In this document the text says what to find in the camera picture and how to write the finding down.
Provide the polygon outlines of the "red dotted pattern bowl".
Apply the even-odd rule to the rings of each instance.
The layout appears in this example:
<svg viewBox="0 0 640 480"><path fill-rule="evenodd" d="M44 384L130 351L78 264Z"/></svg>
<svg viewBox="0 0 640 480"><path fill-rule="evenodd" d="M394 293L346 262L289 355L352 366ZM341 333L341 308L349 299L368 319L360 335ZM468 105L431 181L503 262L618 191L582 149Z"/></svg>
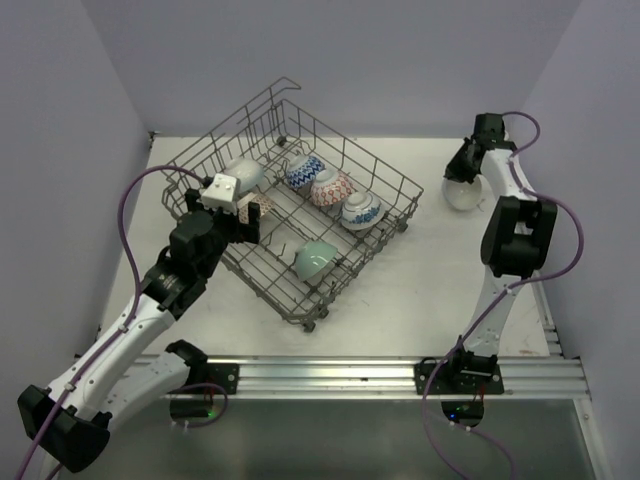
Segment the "red dotted pattern bowl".
<svg viewBox="0 0 640 480"><path fill-rule="evenodd" d="M255 203L260 207L260 217L275 208L275 202L265 194L249 192L238 202L238 217L242 224L249 223L249 204Z"/></svg>

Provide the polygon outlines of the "plain white bowl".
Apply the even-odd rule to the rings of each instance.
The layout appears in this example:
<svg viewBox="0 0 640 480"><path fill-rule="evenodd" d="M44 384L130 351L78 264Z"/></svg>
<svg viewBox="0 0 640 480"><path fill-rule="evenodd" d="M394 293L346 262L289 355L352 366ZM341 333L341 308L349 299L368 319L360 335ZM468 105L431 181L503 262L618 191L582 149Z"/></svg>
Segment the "plain white bowl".
<svg viewBox="0 0 640 480"><path fill-rule="evenodd" d="M444 179L441 190L447 204L457 211L473 210L482 199L482 183L479 177L471 183Z"/></svg>

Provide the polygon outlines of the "pale green bowl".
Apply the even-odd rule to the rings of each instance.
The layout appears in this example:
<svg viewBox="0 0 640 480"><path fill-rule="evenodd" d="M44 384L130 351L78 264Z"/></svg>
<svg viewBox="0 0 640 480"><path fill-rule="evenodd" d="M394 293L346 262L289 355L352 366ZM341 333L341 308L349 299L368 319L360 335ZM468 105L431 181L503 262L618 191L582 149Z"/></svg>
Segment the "pale green bowl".
<svg viewBox="0 0 640 480"><path fill-rule="evenodd" d="M301 281L321 272L337 255L338 249L324 241L308 241L295 252L294 270Z"/></svg>

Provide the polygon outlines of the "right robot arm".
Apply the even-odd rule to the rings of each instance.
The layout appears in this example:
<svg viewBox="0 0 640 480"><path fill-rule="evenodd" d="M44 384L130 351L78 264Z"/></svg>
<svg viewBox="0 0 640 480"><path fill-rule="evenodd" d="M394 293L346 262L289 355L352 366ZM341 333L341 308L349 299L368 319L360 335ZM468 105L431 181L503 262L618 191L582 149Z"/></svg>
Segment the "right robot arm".
<svg viewBox="0 0 640 480"><path fill-rule="evenodd" d="M445 168L443 194L453 208L476 207L482 182L490 187L495 206L480 245L485 274L476 309L435 375L432 393L504 391L498 367L503 329L524 282L546 261L557 218L554 203L531 194L516 150L502 115L479 114L472 134Z"/></svg>

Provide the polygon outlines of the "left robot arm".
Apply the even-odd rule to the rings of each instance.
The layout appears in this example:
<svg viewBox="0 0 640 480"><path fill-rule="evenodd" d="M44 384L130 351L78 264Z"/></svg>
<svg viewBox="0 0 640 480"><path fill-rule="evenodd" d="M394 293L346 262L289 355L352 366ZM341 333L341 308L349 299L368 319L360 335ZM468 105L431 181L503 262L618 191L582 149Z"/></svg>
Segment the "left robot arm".
<svg viewBox="0 0 640 480"><path fill-rule="evenodd" d="M156 397L208 387L205 354L183 340L171 343L142 373L126 374L206 291L227 247L260 240L259 204L248 202L248 219L241 221L234 202L195 189L186 200L187 213L121 318L48 386L30 385L19 395L19 413L32 441L29 455L42 448L60 468L78 473L100 456L117 426Z"/></svg>

